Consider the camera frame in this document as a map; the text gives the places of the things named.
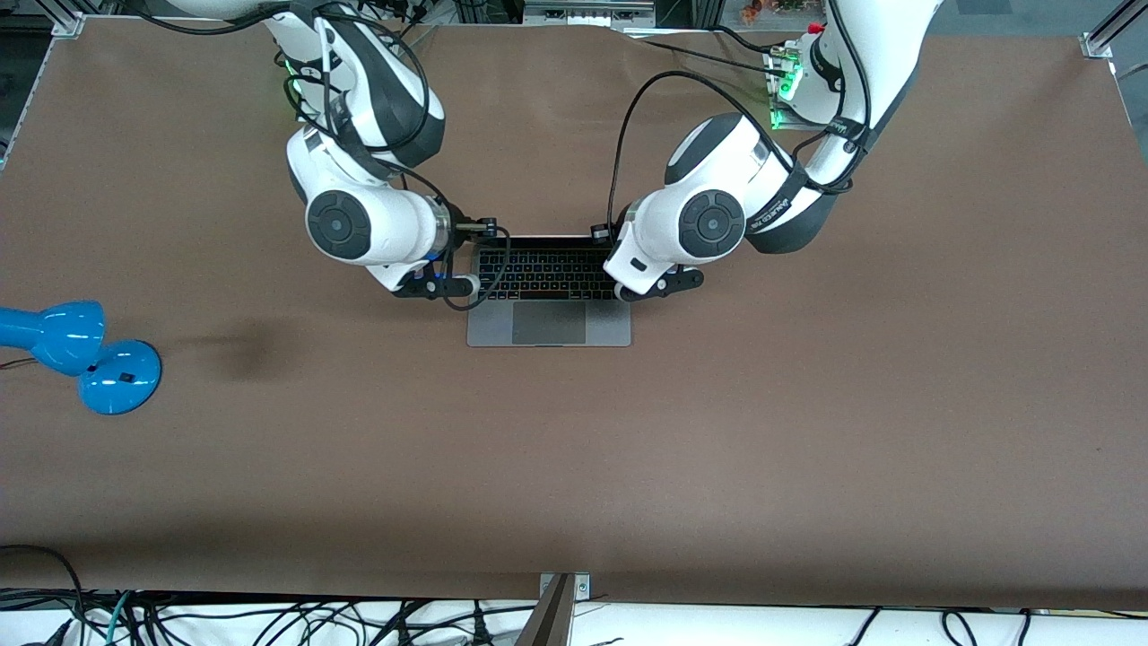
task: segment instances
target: silver laptop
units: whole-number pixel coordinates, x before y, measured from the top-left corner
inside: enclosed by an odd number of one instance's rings
[[[602,264],[610,247],[587,236],[514,238],[510,263],[502,240],[480,244],[474,273],[486,302],[470,312],[466,344],[503,347],[628,347],[630,303],[614,296],[614,279]]]

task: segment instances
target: trackpad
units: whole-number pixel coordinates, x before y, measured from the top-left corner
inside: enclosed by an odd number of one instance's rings
[[[511,343],[514,345],[585,344],[585,303],[520,301],[514,303]]]

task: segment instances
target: laptop key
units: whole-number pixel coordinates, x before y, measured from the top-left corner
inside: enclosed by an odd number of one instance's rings
[[[537,290],[534,290],[534,289],[532,289],[532,290],[522,291],[522,299],[540,299],[540,298],[566,299],[566,291],[559,291],[557,289],[554,289],[554,290],[551,290],[551,289],[537,289]]]

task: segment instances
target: blue desk lamp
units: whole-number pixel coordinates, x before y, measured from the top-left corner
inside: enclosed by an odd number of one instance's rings
[[[0,347],[26,350],[37,361],[77,378],[79,399],[101,415],[140,407],[160,386],[160,355],[134,340],[103,345],[103,308],[91,299],[44,311],[0,306]]]

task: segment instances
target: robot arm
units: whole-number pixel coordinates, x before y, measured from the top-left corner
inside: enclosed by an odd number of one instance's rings
[[[253,0],[174,0],[189,14],[232,20],[265,6]],[[365,266],[398,291],[428,262],[450,254],[471,233],[494,234],[494,224],[467,220],[439,199],[396,189],[390,180],[436,154],[445,118],[439,98],[393,48],[411,54],[374,21],[349,5],[315,0],[281,3],[264,21],[282,50],[308,124],[287,143],[292,182],[307,204],[305,221],[324,254]],[[401,295],[468,295],[478,279],[448,278]]]
[[[631,299],[681,265],[719,259],[743,236],[761,252],[805,247],[871,149],[916,69],[943,0],[828,0],[827,25],[767,54],[786,63],[775,102],[824,125],[807,165],[745,116],[696,127],[666,166],[666,186],[627,209],[605,268]]]

